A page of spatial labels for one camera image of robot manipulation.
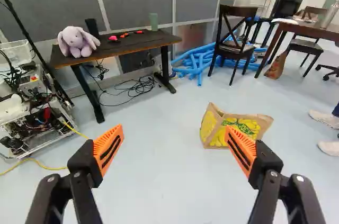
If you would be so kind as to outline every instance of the wooden desk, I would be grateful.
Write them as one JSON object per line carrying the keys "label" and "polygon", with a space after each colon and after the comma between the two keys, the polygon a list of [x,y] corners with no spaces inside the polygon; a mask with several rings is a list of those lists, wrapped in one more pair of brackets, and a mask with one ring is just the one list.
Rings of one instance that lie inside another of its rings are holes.
{"label": "wooden desk", "polygon": [[267,49],[267,52],[263,57],[263,60],[254,76],[255,78],[259,77],[261,70],[264,68],[267,59],[269,58],[273,48],[275,47],[270,61],[273,60],[287,32],[294,32],[297,35],[304,35],[311,38],[320,38],[325,40],[332,40],[334,42],[339,42],[339,25],[330,24],[326,29],[323,29],[320,28],[319,22],[314,24],[305,22],[298,23],[299,24],[279,23],[279,26],[275,32],[275,35],[273,36],[271,44]]}
{"label": "wooden desk", "polygon": [[127,53],[134,53],[152,48],[161,48],[163,75],[160,73],[154,73],[154,76],[159,79],[159,81],[164,86],[166,86],[171,93],[176,93],[176,89],[169,83],[168,78],[168,45],[180,42],[182,39],[162,30],[157,32],[144,30],[144,34],[131,34],[126,38],[119,39],[120,42],[108,42],[109,36],[122,34],[123,33],[101,35],[101,45],[89,57],[65,57],[63,53],[61,53],[58,45],[53,45],[52,47],[50,65],[56,69],[71,66],[82,89],[86,93],[93,106],[95,117],[98,123],[104,122],[105,118],[102,113],[96,92],[90,89],[84,75],[82,74],[82,71],[80,70],[80,66],[84,62],[125,55]]}

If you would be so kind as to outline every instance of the water bottle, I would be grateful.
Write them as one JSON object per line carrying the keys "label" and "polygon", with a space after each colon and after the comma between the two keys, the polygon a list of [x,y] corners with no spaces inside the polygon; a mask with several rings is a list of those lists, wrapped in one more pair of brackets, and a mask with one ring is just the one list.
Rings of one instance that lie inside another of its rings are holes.
{"label": "water bottle", "polygon": [[327,28],[332,19],[334,18],[335,14],[339,10],[339,0],[335,0],[335,3],[330,6],[327,10],[327,13],[324,19],[320,23],[320,28]]}

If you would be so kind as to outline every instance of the white sneaker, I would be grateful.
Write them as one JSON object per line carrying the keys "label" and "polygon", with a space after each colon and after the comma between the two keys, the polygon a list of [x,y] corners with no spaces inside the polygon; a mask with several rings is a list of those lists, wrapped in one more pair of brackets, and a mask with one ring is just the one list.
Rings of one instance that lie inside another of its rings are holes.
{"label": "white sneaker", "polygon": [[331,156],[339,156],[339,142],[319,142],[318,147]]}
{"label": "white sneaker", "polygon": [[314,120],[322,122],[335,130],[339,130],[339,117],[335,117],[332,114],[323,114],[315,110],[310,110],[308,114]]}

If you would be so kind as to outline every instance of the paper bag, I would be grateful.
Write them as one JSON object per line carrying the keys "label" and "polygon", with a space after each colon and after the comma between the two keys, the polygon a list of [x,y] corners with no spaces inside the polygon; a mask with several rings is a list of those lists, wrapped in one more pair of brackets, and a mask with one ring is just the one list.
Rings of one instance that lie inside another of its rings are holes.
{"label": "paper bag", "polygon": [[273,118],[264,114],[230,114],[209,103],[201,121],[200,139],[204,148],[228,148],[225,142],[226,125],[249,136],[253,141],[262,139]]}

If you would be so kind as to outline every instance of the yellow cable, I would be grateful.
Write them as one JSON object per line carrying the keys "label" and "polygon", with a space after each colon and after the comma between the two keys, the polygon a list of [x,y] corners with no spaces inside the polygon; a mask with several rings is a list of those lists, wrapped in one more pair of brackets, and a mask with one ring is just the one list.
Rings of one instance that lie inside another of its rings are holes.
{"label": "yellow cable", "polygon": [[0,176],[4,175],[4,174],[7,174],[9,171],[12,171],[13,169],[15,169],[16,167],[18,167],[20,164],[24,163],[24,162],[27,162],[28,160],[31,160],[35,163],[37,163],[39,165],[39,167],[42,167],[44,169],[47,169],[47,170],[61,170],[61,169],[67,169],[67,167],[46,167],[44,166],[43,164],[41,164],[40,162],[38,162],[36,159],[33,159],[33,158],[27,158],[27,159],[23,159],[21,161],[19,161],[18,163],[16,163],[13,167],[7,169],[6,171],[0,173]]}
{"label": "yellow cable", "polygon": [[63,122],[64,125],[66,125],[71,131],[77,133],[78,135],[84,137],[85,139],[90,139],[88,136],[85,136],[84,134],[80,133],[79,131],[76,131],[71,126],[69,126],[66,122]]}
{"label": "yellow cable", "polygon": [[[79,131],[76,131],[75,129],[73,129],[71,126],[69,126],[66,122],[63,123],[64,125],[66,125],[71,131],[77,133],[78,135],[86,138],[86,139],[90,139],[88,136],[85,136],[84,134],[80,133]],[[0,173],[0,176],[4,175],[4,174],[7,174],[9,171],[12,171],[13,169],[15,169],[16,167],[18,167],[20,164],[28,161],[28,160],[31,160],[35,163],[37,163],[40,167],[44,168],[44,169],[47,169],[47,170],[61,170],[61,169],[67,169],[67,167],[46,167],[44,165],[42,165],[40,162],[38,162],[36,159],[33,159],[33,158],[27,158],[27,159],[23,159],[21,161],[19,161],[18,163],[16,163],[13,167],[7,169],[6,171]]]}

